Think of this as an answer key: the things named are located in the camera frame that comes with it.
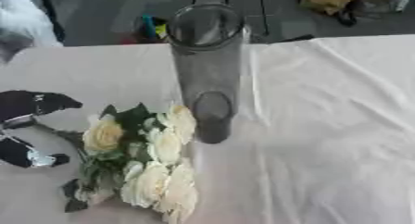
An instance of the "clear glass vase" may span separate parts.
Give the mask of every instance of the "clear glass vase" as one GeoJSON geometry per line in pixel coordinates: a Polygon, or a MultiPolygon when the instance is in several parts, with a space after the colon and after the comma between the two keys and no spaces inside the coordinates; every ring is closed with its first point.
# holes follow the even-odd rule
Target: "clear glass vase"
{"type": "Polygon", "coordinates": [[[244,26],[241,15],[219,4],[185,7],[168,24],[182,99],[193,111],[204,143],[220,143],[231,134],[244,26]]]}

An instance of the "white fabric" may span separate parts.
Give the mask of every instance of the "white fabric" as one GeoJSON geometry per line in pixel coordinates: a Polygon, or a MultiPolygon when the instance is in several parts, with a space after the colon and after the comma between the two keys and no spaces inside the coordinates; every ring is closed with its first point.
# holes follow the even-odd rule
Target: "white fabric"
{"type": "Polygon", "coordinates": [[[0,57],[3,60],[25,47],[61,45],[49,18],[31,0],[0,0],[0,47],[5,55],[0,57]]]}
{"type": "MultiPolygon", "coordinates": [[[[226,142],[192,146],[200,204],[188,223],[412,224],[414,35],[252,46],[240,113],[226,142]]],[[[60,92],[84,108],[42,121],[84,130],[109,103],[153,109],[180,100],[167,45],[32,49],[0,72],[0,90],[60,92]]],[[[58,186],[76,154],[35,130],[13,131],[70,165],[0,166],[2,223],[159,223],[118,201],[64,214],[58,186]]]]}

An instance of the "bag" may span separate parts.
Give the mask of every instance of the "bag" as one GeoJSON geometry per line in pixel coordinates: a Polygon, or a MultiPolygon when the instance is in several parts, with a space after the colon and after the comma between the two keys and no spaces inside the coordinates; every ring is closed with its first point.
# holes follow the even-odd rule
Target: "bag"
{"type": "Polygon", "coordinates": [[[337,20],[348,27],[357,23],[353,15],[355,0],[299,0],[301,6],[335,16],[337,20]]]}

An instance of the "floor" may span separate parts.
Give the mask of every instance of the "floor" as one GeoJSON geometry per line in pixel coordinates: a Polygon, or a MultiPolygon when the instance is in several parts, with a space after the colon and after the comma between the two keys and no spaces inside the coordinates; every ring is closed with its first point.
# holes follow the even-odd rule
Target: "floor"
{"type": "MultiPolygon", "coordinates": [[[[197,0],[198,3],[223,0],[197,0]]],[[[67,31],[67,46],[119,44],[134,28],[142,14],[168,19],[192,0],[55,0],[59,19],[67,31]]],[[[334,19],[311,12],[296,0],[265,0],[270,35],[264,37],[259,0],[230,0],[244,13],[258,42],[276,43],[305,34],[316,37],[415,33],[415,3],[403,13],[383,14],[376,19],[360,19],[347,28],[334,19]]]]}

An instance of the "white rose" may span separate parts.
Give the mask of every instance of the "white rose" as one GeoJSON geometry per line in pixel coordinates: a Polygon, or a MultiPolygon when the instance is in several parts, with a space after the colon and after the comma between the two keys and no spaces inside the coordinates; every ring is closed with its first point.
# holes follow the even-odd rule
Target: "white rose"
{"type": "Polygon", "coordinates": [[[101,119],[94,117],[90,122],[90,129],[82,137],[87,152],[106,152],[118,147],[123,131],[113,116],[105,115],[101,119]]]}
{"type": "Polygon", "coordinates": [[[160,200],[169,180],[169,171],[158,162],[148,162],[143,172],[132,171],[121,188],[121,199],[125,203],[148,208],[160,200]]]}
{"type": "Polygon", "coordinates": [[[166,116],[158,114],[157,119],[164,126],[174,129],[182,144],[188,144],[192,140],[196,120],[186,106],[171,106],[166,116]]]}
{"type": "Polygon", "coordinates": [[[147,153],[154,160],[165,165],[175,164],[179,160],[182,143],[173,129],[166,128],[161,131],[154,128],[147,134],[147,140],[147,153]]]}
{"type": "Polygon", "coordinates": [[[115,193],[112,189],[98,188],[92,192],[86,192],[78,189],[75,193],[75,198],[87,203],[88,205],[99,205],[106,201],[106,199],[112,197],[114,194],[115,193]]]}
{"type": "Polygon", "coordinates": [[[165,193],[154,206],[169,224],[184,223],[194,212],[198,199],[194,175],[188,160],[183,160],[171,173],[165,193]]]}

